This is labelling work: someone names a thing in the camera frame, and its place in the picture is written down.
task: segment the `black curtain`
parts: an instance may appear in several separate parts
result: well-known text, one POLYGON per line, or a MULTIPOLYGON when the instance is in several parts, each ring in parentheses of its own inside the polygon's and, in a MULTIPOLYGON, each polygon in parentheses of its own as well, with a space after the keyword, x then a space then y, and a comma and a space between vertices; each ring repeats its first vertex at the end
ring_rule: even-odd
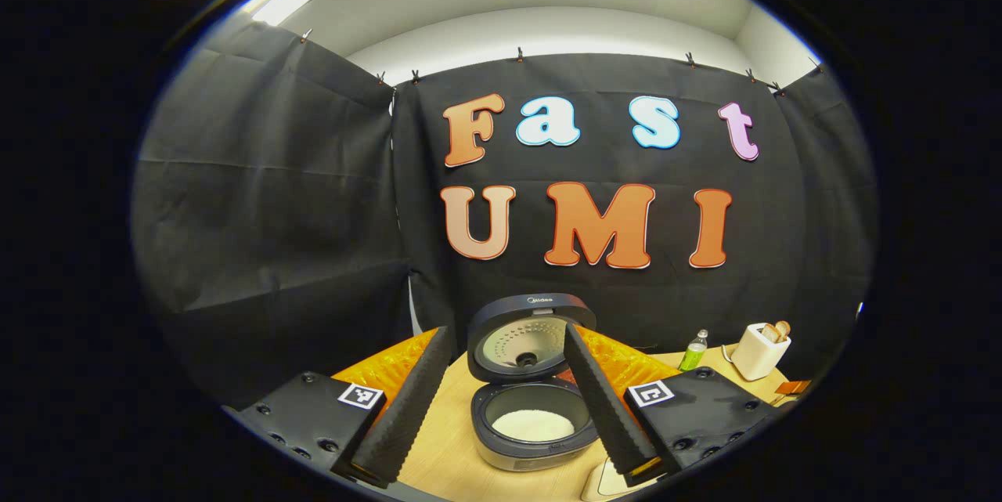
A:
POLYGON ((869 287, 880 221, 877 178, 863 130, 830 70, 811 71, 775 98, 800 156, 807 222, 791 307, 805 314, 805 324, 795 327, 781 369, 809 379, 841 350, 869 287))
MULTIPOLYGON (((790 321, 794 338, 807 338, 807 328, 818 324, 813 307, 803 300, 795 306, 801 272, 813 261, 805 256, 807 206, 815 206, 806 196, 805 155, 761 81, 657 57, 534 56, 522 63, 512 59, 465 66, 423 77, 418 84, 398 85, 393 119, 397 202, 413 262, 418 321, 423 328, 455 326, 457 351, 466 348, 467 323, 476 310, 520 294, 580 296, 594 310, 599 332, 648 353, 681 351, 699 328, 710 331, 711 344, 725 344, 736 342, 745 326, 759 321, 790 321), (495 92, 504 98, 505 109, 493 116, 493 137, 477 141, 486 149, 483 159, 445 166, 449 125, 444 110, 495 92), (573 103, 581 134, 572 145, 530 146, 516 139, 523 117, 519 109, 545 95, 573 103), (634 141, 636 122, 628 105, 638 95, 668 98, 678 109, 681 137, 672 148, 642 148, 634 141), (754 162, 737 157, 717 116, 717 109, 729 102, 739 103, 754 120, 749 138, 761 149, 754 162), (589 266, 583 259, 572 268, 545 263, 555 216, 546 189, 555 181, 585 184, 601 212, 622 184, 654 187, 647 217, 650 267, 615 270, 604 260, 589 266), (476 192, 469 230, 481 240, 489 229, 483 187, 516 188, 510 241, 501 257, 481 262, 450 247, 439 191, 458 184, 476 192), (699 233, 693 194, 701 188, 722 188, 733 197, 726 210, 726 263, 710 270, 688 264, 699 233)), ((830 160, 810 163, 810 170, 830 166, 830 160)), ((826 234, 845 249, 869 245, 857 242, 855 226, 826 234)), ((795 347, 802 346, 795 342, 795 347)))
POLYGON ((393 89, 236 14, 193 51, 138 156, 132 241, 196 384, 242 408, 411 335, 393 89))

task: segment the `black foam pad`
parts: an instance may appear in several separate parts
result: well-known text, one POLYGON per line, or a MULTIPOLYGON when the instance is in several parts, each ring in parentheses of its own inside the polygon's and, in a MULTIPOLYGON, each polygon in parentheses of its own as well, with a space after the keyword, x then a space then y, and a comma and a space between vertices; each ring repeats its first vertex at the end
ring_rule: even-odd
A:
POLYGON ((355 452, 352 463, 366 471, 367 482, 385 488, 397 480, 449 367, 452 345, 447 335, 447 327, 438 328, 404 381, 400 394, 355 452))
POLYGON ((626 411, 581 335, 571 325, 565 331, 564 358, 616 473, 626 475, 654 458, 657 455, 654 445, 626 411))

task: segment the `rice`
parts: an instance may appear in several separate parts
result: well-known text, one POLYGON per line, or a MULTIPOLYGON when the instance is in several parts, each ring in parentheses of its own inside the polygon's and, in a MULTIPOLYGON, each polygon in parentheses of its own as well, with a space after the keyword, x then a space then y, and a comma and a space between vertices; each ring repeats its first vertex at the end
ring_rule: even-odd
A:
POLYGON ((509 438, 545 442, 574 433, 574 425, 565 417, 545 410, 515 410, 494 421, 493 427, 509 438))

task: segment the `white wall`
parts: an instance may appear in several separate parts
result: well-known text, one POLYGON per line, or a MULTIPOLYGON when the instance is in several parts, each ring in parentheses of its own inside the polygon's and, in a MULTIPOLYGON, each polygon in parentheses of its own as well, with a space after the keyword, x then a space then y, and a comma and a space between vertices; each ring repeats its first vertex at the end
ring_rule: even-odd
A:
POLYGON ((348 56, 356 66, 386 71, 388 84, 472 63, 547 53, 631 53, 685 60, 744 73, 752 66, 729 38, 688 24, 624 10, 541 6, 496 10, 430 24, 348 56))
POLYGON ((777 81, 780 87, 786 87, 814 69, 809 56, 821 62, 786 25, 758 5, 752 6, 736 41, 741 52, 752 60, 755 77, 766 82, 777 81))

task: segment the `plastic bottle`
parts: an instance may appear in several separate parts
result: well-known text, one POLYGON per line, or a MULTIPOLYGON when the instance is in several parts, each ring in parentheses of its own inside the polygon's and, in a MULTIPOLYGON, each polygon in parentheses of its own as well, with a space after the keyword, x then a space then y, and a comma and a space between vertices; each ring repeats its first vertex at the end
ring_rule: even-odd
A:
POLYGON ((678 366, 679 371, 689 371, 699 367, 699 360, 702 359, 702 355, 706 352, 706 337, 708 335, 709 332, 700 330, 695 339, 689 342, 688 348, 685 348, 685 356, 682 358, 682 363, 678 366))

